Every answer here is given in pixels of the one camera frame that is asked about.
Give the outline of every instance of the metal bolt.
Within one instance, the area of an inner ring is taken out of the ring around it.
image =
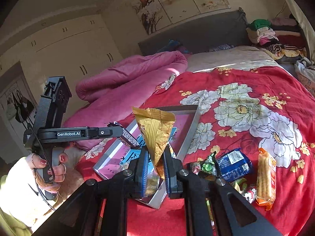
[[[218,185],[224,186],[225,185],[225,180],[223,178],[217,178],[215,181]]]
[[[124,176],[131,176],[132,175],[132,170],[124,170],[123,172]]]
[[[91,186],[91,185],[93,185],[93,184],[95,184],[95,183],[96,183],[96,180],[95,180],[94,178],[90,178],[90,179],[88,179],[88,180],[86,181],[86,184],[89,185],[89,186]]]
[[[180,170],[178,172],[181,176],[187,176],[188,175],[188,170]]]

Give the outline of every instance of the white wardrobe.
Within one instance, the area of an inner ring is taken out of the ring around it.
[[[39,102],[50,76],[65,76],[72,93],[64,120],[87,104],[76,84],[122,59],[99,14],[63,21],[28,36],[0,57],[0,76],[20,61],[25,79]]]

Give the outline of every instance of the pink comforter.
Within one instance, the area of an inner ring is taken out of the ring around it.
[[[187,59],[179,51],[151,56],[131,56],[96,76],[84,79],[76,86],[78,96],[91,104],[78,110],[64,127],[106,127],[108,122],[122,120],[141,106],[155,91],[155,87],[179,75],[187,68]],[[78,141],[89,150],[101,139]]]

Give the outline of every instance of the fingernail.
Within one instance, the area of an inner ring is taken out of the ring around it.
[[[42,165],[45,165],[45,166],[47,165],[47,161],[45,161],[44,159],[41,159],[41,160],[40,160],[40,163],[41,163]]]

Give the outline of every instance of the finger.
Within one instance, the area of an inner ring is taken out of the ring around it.
[[[69,157],[66,153],[61,153],[59,155],[59,161],[64,163],[64,162],[67,162],[69,160]]]
[[[26,162],[31,169],[34,168],[42,169],[47,165],[47,161],[40,158],[37,154],[30,154],[29,156],[27,156]]]
[[[63,164],[60,164],[58,166],[54,166],[53,167],[53,170],[54,170],[54,173],[55,173],[55,176],[60,176],[60,175],[63,175],[66,173],[66,167],[63,165]],[[49,175],[52,175],[51,171],[48,170],[47,172]]]
[[[55,176],[55,182],[63,182],[65,179],[65,175]]]

